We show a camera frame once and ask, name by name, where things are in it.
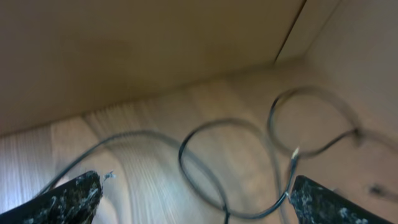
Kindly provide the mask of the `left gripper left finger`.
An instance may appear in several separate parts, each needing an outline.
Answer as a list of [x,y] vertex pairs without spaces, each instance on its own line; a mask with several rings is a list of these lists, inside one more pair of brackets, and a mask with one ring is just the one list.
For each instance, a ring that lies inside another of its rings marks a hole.
[[91,170],[1,214],[1,224],[92,223],[103,186]]

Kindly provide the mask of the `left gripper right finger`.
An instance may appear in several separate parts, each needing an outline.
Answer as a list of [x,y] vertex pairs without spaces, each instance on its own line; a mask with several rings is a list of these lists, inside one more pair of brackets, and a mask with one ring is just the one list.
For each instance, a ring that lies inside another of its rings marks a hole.
[[300,224],[391,224],[304,175],[296,176],[290,203]]

